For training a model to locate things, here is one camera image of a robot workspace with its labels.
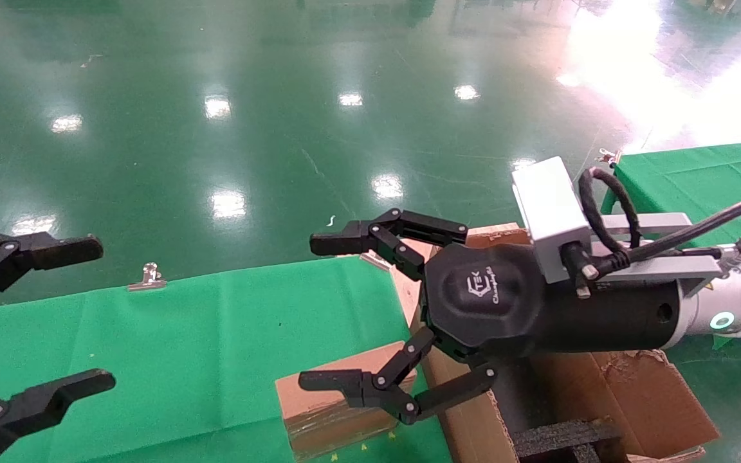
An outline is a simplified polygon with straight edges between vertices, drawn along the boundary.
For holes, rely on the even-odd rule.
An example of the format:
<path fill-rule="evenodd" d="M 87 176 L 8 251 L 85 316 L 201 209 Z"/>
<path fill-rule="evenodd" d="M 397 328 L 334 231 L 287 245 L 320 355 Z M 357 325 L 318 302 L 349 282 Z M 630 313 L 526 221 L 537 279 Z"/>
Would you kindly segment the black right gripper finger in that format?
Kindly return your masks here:
<path fill-rule="evenodd" d="M 468 227 L 414 213 L 389 209 L 373 220 L 353 220 L 335 233 L 313 233 L 311 252 L 317 256 L 364 254 L 372 250 L 411 280 L 424 278 L 425 258 L 402 240 L 410 239 L 433 246 L 464 244 Z"/>
<path fill-rule="evenodd" d="M 423 327 L 377 373 L 361 369 L 303 371 L 298 385 L 306 392 L 339 392 L 351 408 L 381 408 L 406 425 L 432 418 L 491 389 L 497 370 L 485 363 L 416 396 L 406 393 L 402 381 L 415 371 L 435 341 L 435 332 Z"/>

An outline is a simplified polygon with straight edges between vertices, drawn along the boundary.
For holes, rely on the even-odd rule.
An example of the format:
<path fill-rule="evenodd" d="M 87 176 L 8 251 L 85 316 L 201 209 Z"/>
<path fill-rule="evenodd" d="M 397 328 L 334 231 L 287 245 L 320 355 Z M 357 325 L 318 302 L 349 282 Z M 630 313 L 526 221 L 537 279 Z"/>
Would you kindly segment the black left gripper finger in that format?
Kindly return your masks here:
<path fill-rule="evenodd" d="M 103 255 L 103 245 L 94 235 L 56 239 L 45 231 L 0 234 L 0 293 L 30 271 L 74 266 L 99 260 Z"/>
<path fill-rule="evenodd" d="M 0 455 L 19 439 L 60 424 L 74 402 L 108 392 L 115 384 L 112 373 L 94 368 L 0 399 Z"/>

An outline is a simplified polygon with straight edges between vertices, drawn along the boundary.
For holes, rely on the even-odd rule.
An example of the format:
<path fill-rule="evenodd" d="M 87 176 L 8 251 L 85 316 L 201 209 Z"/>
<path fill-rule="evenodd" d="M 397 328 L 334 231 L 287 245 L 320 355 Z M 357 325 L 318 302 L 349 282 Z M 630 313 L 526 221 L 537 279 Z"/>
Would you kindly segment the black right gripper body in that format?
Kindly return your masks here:
<path fill-rule="evenodd" d="M 676 282 L 609 282 L 581 298 L 546 280 L 529 245 L 452 244 L 421 279 L 421 316 L 451 358 L 661 349 L 679 309 Z"/>

